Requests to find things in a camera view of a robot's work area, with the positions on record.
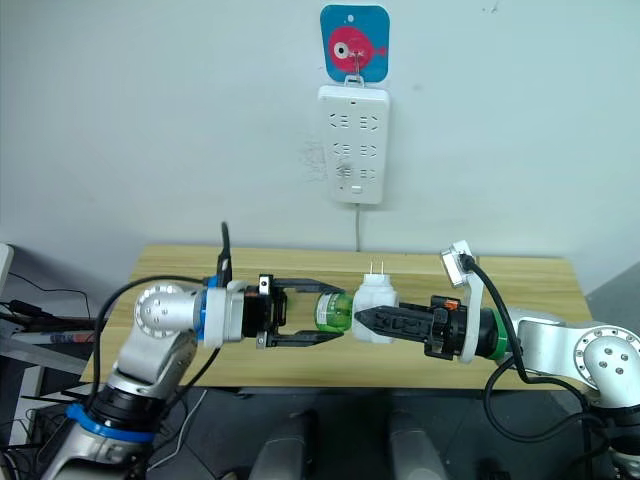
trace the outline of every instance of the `power cord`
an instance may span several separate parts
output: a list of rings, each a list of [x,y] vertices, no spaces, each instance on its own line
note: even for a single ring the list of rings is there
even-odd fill
[[[202,401],[204,400],[204,397],[206,395],[207,395],[207,390],[202,392],[202,395],[200,395],[200,398],[198,399],[196,404],[193,406],[191,411],[187,414],[187,416],[185,417],[184,421],[182,422],[182,427],[180,427],[180,435],[178,436],[178,443],[176,444],[176,449],[172,453],[167,455],[166,457],[158,460],[157,462],[155,462],[152,465],[150,465],[149,467],[147,467],[147,472],[150,471],[150,470],[153,470],[154,468],[159,467],[163,463],[168,462],[173,457],[178,455],[178,453],[180,452],[180,449],[182,448],[182,438],[183,438],[184,433],[186,431],[187,425],[189,424],[189,420],[191,420],[191,417],[196,413],[196,410],[198,410],[198,407],[200,406],[200,404],[202,403]]]
[[[482,283],[485,285],[485,287],[489,291],[489,294],[491,295],[491,298],[496,305],[498,313],[500,314],[502,323],[504,324],[504,327],[507,331],[507,338],[509,340],[509,344],[512,350],[511,359],[507,360],[505,363],[503,363],[503,365],[501,365],[500,367],[498,367],[498,369],[496,369],[496,371],[491,375],[491,377],[487,381],[487,385],[485,386],[485,390],[483,393],[483,406],[485,409],[485,413],[487,413],[487,418],[489,420],[489,423],[491,423],[491,425],[499,433],[501,433],[507,438],[510,438],[511,440],[531,443],[531,442],[539,442],[539,441],[547,440],[557,435],[558,433],[564,431],[569,425],[579,420],[582,420],[582,433],[583,433],[583,443],[584,443],[584,451],[585,451],[585,454],[583,455],[584,459],[582,461],[585,462],[586,478],[589,478],[589,479],[593,478],[593,465],[591,460],[595,455],[589,455],[591,451],[591,431],[589,429],[588,422],[597,423],[598,426],[601,426],[601,427],[604,426],[604,423],[598,417],[588,413],[589,404],[586,398],[573,385],[570,385],[569,383],[563,380],[560,380],[558,378],[552,378],[552,377],[530,378],[527,375],[527,372],[524,366],[524,361],[522,359],[522,348],[520,347],[518,336],[515,332],[515,328],[513,327],[513,323],[511,321],[509,311],[504,301],[502,300],[502,296],[500,295],[500,292],[498,292],[498,289],[496,288],[495,284],[491,281],[491,279],[484,272],[484,270],[482,270],[482,268],[480,268],[480,266],[475,262],[475,260],[471,255],[462,254],[460,256],[460,260],[461,260],[462,267],[466,271],[472,271],[476,275],[478,275]],[[580,406],[582,408],[582,413],[571,415],[567,417],[565,420],[554,425],[547,431],[538,435],[520,435],[520,434],[516,434],[508,431],[498,422],[495,414],[493,413],[491,402],[490,402],[490,396],[493,390],[493,386],[495,385],[498,378],[500,378],[500,376],[511,366],[516,367],[518,376],[524,383],[527,383],[527,384],[546,383],[546,384],[558,385],[560,387],[565,388],[567,391],[569,391],[578,399],[578,401],[580,402]]]
[[[100,338],[102,336],[102,328],[106,324],[107,312],[111,309],[116,300],[118,300],[118,298],[120,298],[120,296],[125,292],[128,292],[129,290],[137,287],[138,285],[142,285],[143,283],[161,280],[202,283],[202,280],[192,277],[185,277],[182,275],[152,275],[149,277],[139,278],[138,280],[134,280],[133,282],[129,282],[113,292],[113,294],[104,302],[102,308],[100,308],[100,312],[98,313],[98,316],[95,320],[93,332],[93,382],[91,385],[91,394],[87,397],[87,401],[85,403],[85,407],[87,410],[91,408],[91,405],[93,405],[96,395],[98,394],[98,389],[100,388]]]
[[[84,305],[85,305],[85,307],[87,309],[87,316],[88,316],[88,318],[91,318],[91,309],[89,308],[89,297],[87,295],[87,292],[84,292],[82,290],[75,290],[73,288],[44,288],[44,287],[41,287],[40,285],[38,285],[37,283],[29,280],[27,277],[23,277],[22,275],[18,275],[17,273],[9,272],[9,275],[11,275],[12,277],[15,277],[15,278],[19,278],[23,282],[28,283],[29,285],[31,285],[34,288],[37,288],[41,292],[48,292],[48,293],[50,293],[50,292],[68,292],[68,293],[77,293],[79,295],[82,295],[84,297]]]
[[[360,204],[356,203],[356,218],[355,218],[355,233],[356,233],[356,252],[360,251]]]

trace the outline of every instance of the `floor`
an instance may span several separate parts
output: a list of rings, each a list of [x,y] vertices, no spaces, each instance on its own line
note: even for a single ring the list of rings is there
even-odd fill
[[[596,320],[640,333],[638,291],[640,265],[593,292],[587,301]],[[66,353],[87,354],[87,346],[78,347]],[[5,443],[5,422],[13,416],[22,370],[28,365],[0,358],[0,443]],[[43,390],[48,393],[76,384],[75,376],[49,370]],[[190,407],[201,392],[189,393]],[[534,432],[574,411],[572,402],[562,392],[506,392],[496,396],[495,408],[513,430]],[[473,391],[271,389],[235,395],[209,390],[179,455],[152,470],[148,478],[213,479],[229,470],[244,478],[273,428],[288,415],[307,409],[317,411],[320,419],[317,467],[312,476],[317,480],[389,479],[386,420],[394,410],[408,411],[422,423],[451,479],[480,478],[478,469],[487,464],[509,471],[514,479],[557,478],[558,470],[581,448],[577,428],[543,444],[516,444],[501,437],[487,423],[478,392]],[[175,410],[169,423],[179,428],[183,413]],[[167,447],[155,458],[171,451]],[[604,473],[610,472],[606,459],[597,468],[603,472],[601,478],[612,478]],[[581,475],[576,471],[562,478]]]

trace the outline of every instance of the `power strip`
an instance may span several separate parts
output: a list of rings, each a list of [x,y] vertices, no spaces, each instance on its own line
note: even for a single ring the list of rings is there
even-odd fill
[[[332,197],[347,203],[380,203],[389,94],[374,88],[325,85],[318,91],[318,102]]]

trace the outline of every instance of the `white bracket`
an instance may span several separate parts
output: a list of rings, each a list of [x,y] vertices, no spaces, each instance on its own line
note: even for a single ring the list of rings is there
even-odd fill
[[[471,255],[471,249],[466,240],[455,242],[441,253],[441,257],[451,286],[453,288],[464,287],[464,304],[467,306],[467,333],[458,360],[462,363],[470,363],[478,347],[480,307],[484,284],[474,272],[466,272],[462,268],[460,262],[462,254]]]

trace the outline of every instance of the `table top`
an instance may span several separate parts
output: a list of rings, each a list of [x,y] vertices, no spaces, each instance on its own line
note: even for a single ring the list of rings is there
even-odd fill
[[[138,259],[131,280],[158,274],[202,278],[215,273],[219,247],[151,245]],[[344,288],[350,293],[368,273],[370,262],[377,268],[384,261],[385,273],[401,301],[428,304],[432,294],[463,296],[453,290],[438,255],[369,252],[330,252],[282,249],[232,249],[234,279],[255,285],[258,274],[304,277]],[[589,310],[568,261],[557,258],[480,257],[478,263],[489,274],[505,302],[513,307],[550,312],[567,321],[590,319]],[[132,308],[139,289],[121,297],[102,335],[102,381],[120,347],[129,335]],[[313,307],[317,296],[288,293],[287,326],[281,332],[315,329]],[[485,292],[485,303],[491,305]],[[204,346],[187,371],[186,383],[210,355]],[[258,350],[254,339],[225,344],[215,363],[196,385],[200,386],[313,386],[313,387],[408,387],[483,388],[494,362],[475,358],[464,365],[424,356],[422,344],[395,340],[392,344],[357,341],[351,332],[342,338],[306,348]],[[89,362],[83,375],[92,375]],[[515,372],[498,382],[502,389],[548,389],[524,385]]]

